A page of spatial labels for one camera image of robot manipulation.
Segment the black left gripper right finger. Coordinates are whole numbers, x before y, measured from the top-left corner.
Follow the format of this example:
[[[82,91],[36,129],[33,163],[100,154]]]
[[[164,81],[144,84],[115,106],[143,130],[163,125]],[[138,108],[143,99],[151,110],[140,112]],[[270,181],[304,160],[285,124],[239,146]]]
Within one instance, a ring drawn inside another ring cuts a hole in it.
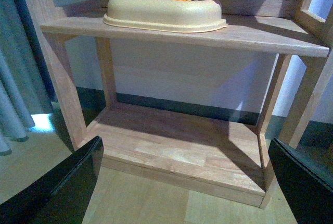
[[[297,223],[332,223],[332,173],[278,139],[268,154]]]

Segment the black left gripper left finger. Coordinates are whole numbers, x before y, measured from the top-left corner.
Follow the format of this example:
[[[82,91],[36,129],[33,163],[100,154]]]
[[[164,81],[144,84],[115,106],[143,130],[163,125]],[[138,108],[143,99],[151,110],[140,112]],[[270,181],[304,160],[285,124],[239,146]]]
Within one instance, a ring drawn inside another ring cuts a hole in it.
[[[30,186],[1,204],[1,223],[82,223],[104,146],[96,136]]]

